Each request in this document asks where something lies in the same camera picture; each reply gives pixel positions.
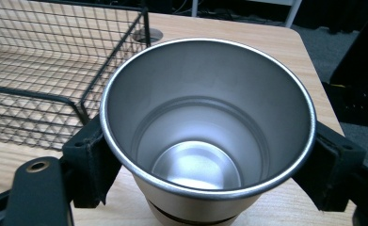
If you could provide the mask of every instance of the cup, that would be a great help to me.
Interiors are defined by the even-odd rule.
[[[101,101],[105,139],[166,225],[229,225],[302,165],[316,117],[273,57],[227,40],[173,40],[133,56]]]

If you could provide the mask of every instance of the metal mesh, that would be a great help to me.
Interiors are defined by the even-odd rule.
[[[146,11],[0,1],[0,140],[61,149],[98,114],[105,82],[146,44]]]

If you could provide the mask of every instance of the wire grid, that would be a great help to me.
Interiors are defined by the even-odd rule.
[[[0,141],[60,150],[98,114],[108,77],[146,44],[144,13],[0,1]]]

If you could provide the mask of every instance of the stainless steel cup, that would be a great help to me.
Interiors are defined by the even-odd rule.
[[[117,69],[101,103],[105,138],[152,210],[186,224],[232,222],[287,180],[310,152],[315,121],[293,73],[226,40],[141,52]]]

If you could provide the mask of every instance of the wooden table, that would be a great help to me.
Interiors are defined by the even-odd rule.
[[[293,30],[257,24],[151,14],[151,27],[163,32],[161,41],[179,38],[219,38],[266,52],[295,73],[312,96],[318,120],[342,133],[300,36]],[[14,171],[25,161],[60,153],[0,143],[0,192],[11,186]],[[233,225],[352,225],[354,204],[344,213],[323,213],[292,180],[266,192]],[[75,225],[160,225],[127,169],[122,169],[107,196],[107,206],[73,209]]]

